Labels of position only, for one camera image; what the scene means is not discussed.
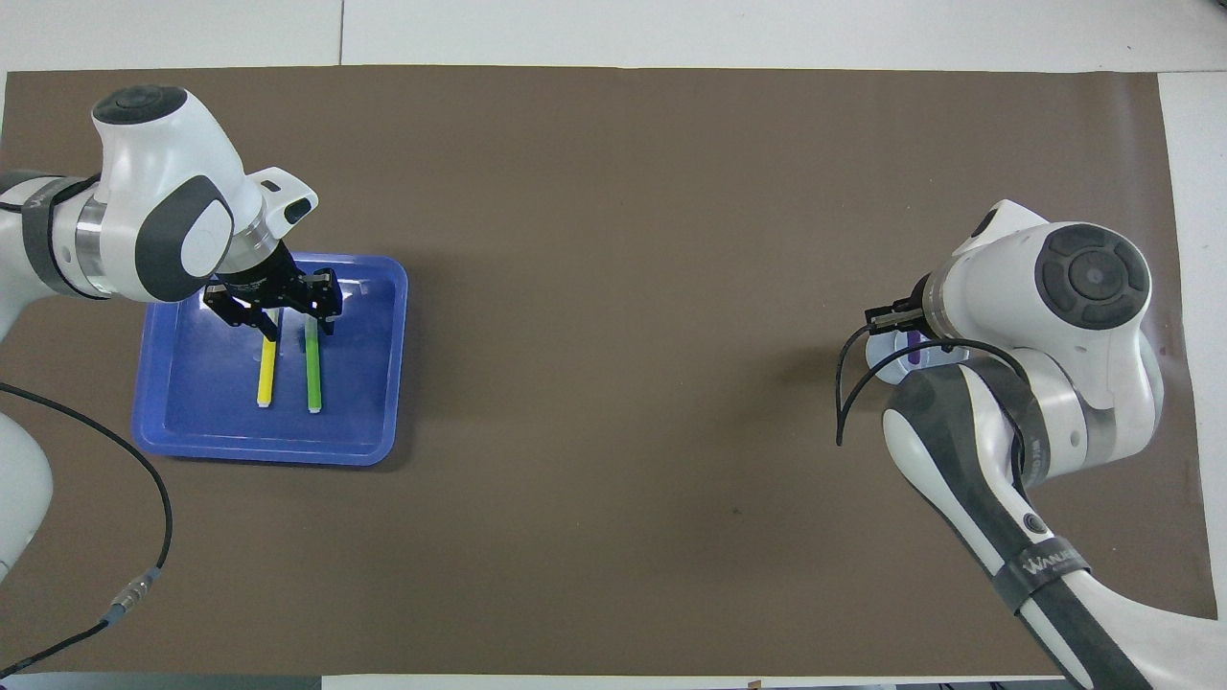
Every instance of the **green marker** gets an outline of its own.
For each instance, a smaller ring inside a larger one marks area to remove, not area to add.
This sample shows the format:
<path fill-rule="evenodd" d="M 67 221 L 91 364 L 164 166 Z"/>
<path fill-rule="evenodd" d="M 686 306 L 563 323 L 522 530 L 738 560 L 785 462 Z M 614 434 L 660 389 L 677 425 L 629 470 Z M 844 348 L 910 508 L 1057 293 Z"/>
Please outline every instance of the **green marker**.
<path fill-rule="evenodd" d="M 303 339 L 307 344 L 307 411 L 314 415 L 324 409 L 324 395 L 319 390 L 319 325 L 312 317 L 303 319 Z"/>

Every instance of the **white floor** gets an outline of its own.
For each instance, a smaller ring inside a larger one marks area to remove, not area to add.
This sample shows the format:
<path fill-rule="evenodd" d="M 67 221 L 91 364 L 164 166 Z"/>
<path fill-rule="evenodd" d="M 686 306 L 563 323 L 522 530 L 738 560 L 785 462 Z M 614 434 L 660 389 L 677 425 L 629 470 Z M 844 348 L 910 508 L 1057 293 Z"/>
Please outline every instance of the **white floor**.
<path fill-rule="evenodd" d="M 1221 460 L 1227 389 L 1220 387 L 1214 355 L 1227 341 L 1227 319 L 1217 311 L 1223 298 L 1216 292 L 1227 287 L 1218 269 L 1227 264 L 1221 239 L 1227 228 L 1227 10 L 1215 1 L 0 1 L 0 87 L 7 72 L 22 70 L 337 64 L 1163 72 L 1211 566 L 1220 607 L 1227 605 L 1227 464 Z M 0 112 L 2 106 L 0 88 Z M 407 685 L 405 678 L 366 676 L 329 679 L 325 688 L 475 684 L 455 680 L 421 678 Z M 482 685 L 526 688 L 540 686 L 539 680 L 487 676 Z M 601 686 L 744 688 L 748 680 L 606 679 Z M 764 683 L 802 684 L 818 680 Z"/>

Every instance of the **blue plastic tray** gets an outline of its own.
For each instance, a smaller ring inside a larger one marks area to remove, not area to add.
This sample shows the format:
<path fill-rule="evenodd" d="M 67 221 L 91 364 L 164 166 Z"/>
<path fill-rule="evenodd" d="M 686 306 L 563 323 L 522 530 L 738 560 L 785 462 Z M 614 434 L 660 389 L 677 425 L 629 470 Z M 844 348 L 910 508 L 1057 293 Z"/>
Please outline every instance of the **blue plastic tray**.
<path fill-rule="evenodd" d="M 272 405 L 255 404 L 263 335 L 231 328 L 200 293 L 145 312 L 133 436 L 150 453 L 270 463 L 372 465 L 396 437 L 409 276 L 387 257 L 294 254 L 331 266 L 345 307 L 320 331 L 324 409 L 307 411 L 303 317 L 283 309 Z"/>

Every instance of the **brown mat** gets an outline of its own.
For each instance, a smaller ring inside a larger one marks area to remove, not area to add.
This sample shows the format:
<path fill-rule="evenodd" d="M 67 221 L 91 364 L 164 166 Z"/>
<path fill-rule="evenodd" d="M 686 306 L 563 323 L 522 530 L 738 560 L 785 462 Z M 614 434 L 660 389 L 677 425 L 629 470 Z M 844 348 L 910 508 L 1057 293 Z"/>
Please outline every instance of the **brown mat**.
<path fill-rule="evenodd" d="M 158 459 L 164 578 L 43 670 L 1053 673 L 891 463 L 887 388 L 832 440 L 861 309 L 1002 198 L 1126 233 L 1157 287 L 1158 437 L 1037 490 L 1042 513 L 1121 593 L 1215 614 L 1153 75 L 12 74 L 4 166 L 97 169 L 90 107 L 148 81 L 319 192 L 293 249 L 406 266 L 401 431 L 362 471 Z M 38 303 L 0 376 L 126 430 L 142 313 Z M 130 460 L 2 409 L 58 483 L 0 588 L 16 657 L 88 625 L 161 527 Z"/>

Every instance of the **yellow marker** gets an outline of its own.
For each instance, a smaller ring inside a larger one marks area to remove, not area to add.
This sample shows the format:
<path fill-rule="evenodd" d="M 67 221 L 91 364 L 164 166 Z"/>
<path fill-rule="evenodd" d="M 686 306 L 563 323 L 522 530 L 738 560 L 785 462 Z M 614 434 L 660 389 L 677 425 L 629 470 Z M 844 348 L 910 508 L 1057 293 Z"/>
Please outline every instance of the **yellow marker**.
<path fill-rule="evenodd" d="M 281 309 L 269 312 L 272 325 L 281 320 Z M 272 404 L 272 371 L 277 366 L 277 344 L 261 336 L 260 346 L 260 386 L 255 390 L 255 404 L 267 408 Z"/>

